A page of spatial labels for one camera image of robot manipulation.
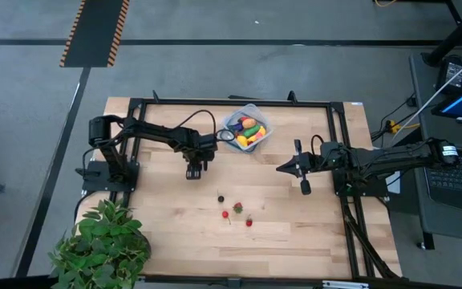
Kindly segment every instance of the red object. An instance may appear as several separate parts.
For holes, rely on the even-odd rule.
[[[235,213],[237,213],[237,214],[241,213],[243,209],[244,209],[244,207],[241,205],[240,202],[234,204],[234,206],[233,206],[233,210],[234,210]]]

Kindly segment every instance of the yellow and black tape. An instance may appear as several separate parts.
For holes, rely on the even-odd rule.
[[[116,62],[117,51],[119,50],[120,38],[122,37],[122,31],[124,29],[124,24],[126,23],[128,8],[129,0],[123,0],[122,6],[120,7],[119,18],[117,19],[117,27],[115,28],[115,34],[113,35],[113,41],[111,42],[107,67],[112,67]]]
[[[78,14],[76,15],[76,18],[74,20],[71,33],[69,34],[69,38],[67,39],[65,49],[63,50],[62,58],[60,59],[60,67],[65,67],[65,58],[67,57],[67,52],[69,52],[69,47],[71,47],[72,36],[74,36],[74,32],[76,31],[76,27],[78,26],[79,17],[81,16],[81,12],[85,7],[85,1],[86,0],[82,0],[81,4],[79,5]]]

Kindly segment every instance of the black floor mat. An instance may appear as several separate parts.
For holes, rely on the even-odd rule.
[[[112,67],[129,0],[82,0],[60,67]]]

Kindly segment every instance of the red toy strawberry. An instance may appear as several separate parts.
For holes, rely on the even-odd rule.
[[[229,213],[227,211],[222,212],[222,217],[228,219],[229,224],[231,225],[231,220],[229,220]]]
[[[233,210],[235,211],[235,213],[239,214],[242,212],[242,210],[244,210],[244,207],[241,205],[240,202],[234,204],[233,206]]]

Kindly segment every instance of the desk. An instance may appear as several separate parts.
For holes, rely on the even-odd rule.
[[[129,98],[108,99],[105,114],[125,117]],[[351,143],[371,147],[361,104],[344,104]],[[208,109],[217,123],[234,106],[148,104],[145,120],[174,127],[198,109]],[[140,142],[140,175],[130,207],[144,225],[152,258],[144,275],[241,276],[251,278],[351,278],[339,199],[329,172],[308,175],[313,193],[303,196],[299,181],[275,168],[294,153],[294,139],[310,150],[315,133],[330,139],[323,108],[260,107],[275,127],[272,136],[247,155],[219,144],[215,160],[198,181],[184,178],[186,162],[166,144]],[[335,116],[338,127],[338,116]],[[194,116],[184,126],[211,133],[209,116]],[[115,126],[113,133],[118,132]],[[96,159],[102,159],[99,152]],[[225,197],[224,203],[217,195]],[[79,207],[77,219],[107,193],[95,193]],[[231,207],[240,201],[242,214]],[[230,212],[230,221],[221,212]],[[373,197],[363,197],[367,233],[375,249],[397,274],[399,260],[387,211]],[[250,215],[251,227],[245,226]],[[360,272],[365,275],[356,242]]]
[[[420,107],[436,91],[433,84],[437,80],[439,68],[426,65],[419,54],[411,56],[410,65],[411,76],[415,86],[415,96],[417,104]],[[435,102],[439,103],[443,99],[443,96],[437,96],[436,98]],[[431,109],[428,109],[419,115],[419,122],[420,129],[412,132],[399,142],[399,144],[424,140],[432,136],[451,141],[456,146],[462,148],[462,124],[458,124],[454,119],[434,116],[431,114]],[[417,192],[420,222],[424,232],[462,238],[462,210],[431,200],[428,195],[427,182],[423,169],[415,169],[403,177],[402,195],[413,191]]]

